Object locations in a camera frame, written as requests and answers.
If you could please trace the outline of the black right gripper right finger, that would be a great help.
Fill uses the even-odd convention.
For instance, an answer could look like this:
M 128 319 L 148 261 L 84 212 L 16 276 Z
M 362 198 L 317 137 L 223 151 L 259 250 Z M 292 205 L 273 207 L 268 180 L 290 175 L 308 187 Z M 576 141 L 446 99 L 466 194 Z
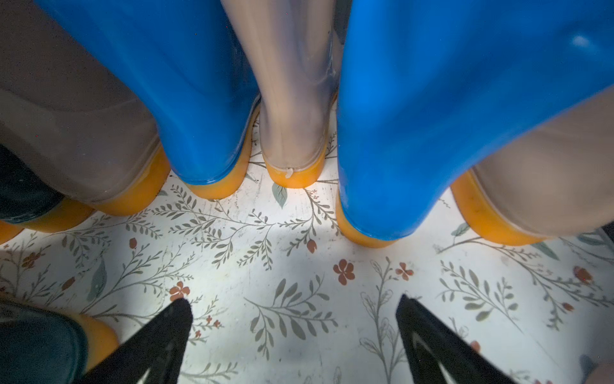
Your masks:
M 396 320 L 415 383 L 514 384 L 416 299 L 401 297 Z

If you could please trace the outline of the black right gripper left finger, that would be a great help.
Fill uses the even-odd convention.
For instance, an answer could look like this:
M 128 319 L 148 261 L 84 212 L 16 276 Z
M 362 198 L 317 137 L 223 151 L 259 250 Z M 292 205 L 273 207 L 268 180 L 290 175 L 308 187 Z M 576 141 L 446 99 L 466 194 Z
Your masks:
M 176 383 L 193 323 L 186 299 L 171 302 L 78 383 Z

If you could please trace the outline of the teal rain boot carried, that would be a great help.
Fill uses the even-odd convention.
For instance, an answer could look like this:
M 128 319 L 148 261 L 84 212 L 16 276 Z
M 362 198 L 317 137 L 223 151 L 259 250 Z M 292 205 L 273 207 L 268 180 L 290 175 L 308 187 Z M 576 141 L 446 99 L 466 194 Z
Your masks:
M 90 316 L 1 296 L 2 383 L 72 383 L 118 346 L 114 330 Z

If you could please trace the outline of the teal rain boot back row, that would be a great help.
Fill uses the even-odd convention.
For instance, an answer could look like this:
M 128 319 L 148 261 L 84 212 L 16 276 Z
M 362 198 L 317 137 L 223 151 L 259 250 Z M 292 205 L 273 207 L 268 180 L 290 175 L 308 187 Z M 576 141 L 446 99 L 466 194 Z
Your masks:
M 94 209 L 46 185 L 23 161 L 1 147 L 1 242 L 25 229 L 54 233 L 88 219 Z

